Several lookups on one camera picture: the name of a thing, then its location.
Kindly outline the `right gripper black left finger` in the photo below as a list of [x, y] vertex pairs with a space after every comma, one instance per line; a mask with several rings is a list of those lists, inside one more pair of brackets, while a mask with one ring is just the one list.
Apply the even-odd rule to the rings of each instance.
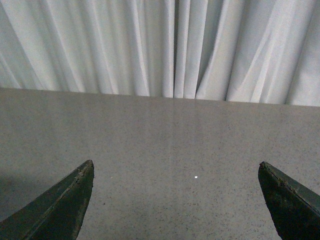
[[94, 164], [87, 160], [0, 223], [2, 240], [75, 240], [91, 199]]

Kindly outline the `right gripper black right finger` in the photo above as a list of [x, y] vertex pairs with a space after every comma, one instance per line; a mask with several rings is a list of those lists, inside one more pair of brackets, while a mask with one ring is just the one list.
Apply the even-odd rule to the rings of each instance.
[[258, 180], [275, 229], [283, 240], [320, 238], [320, 196], [268, 162]]

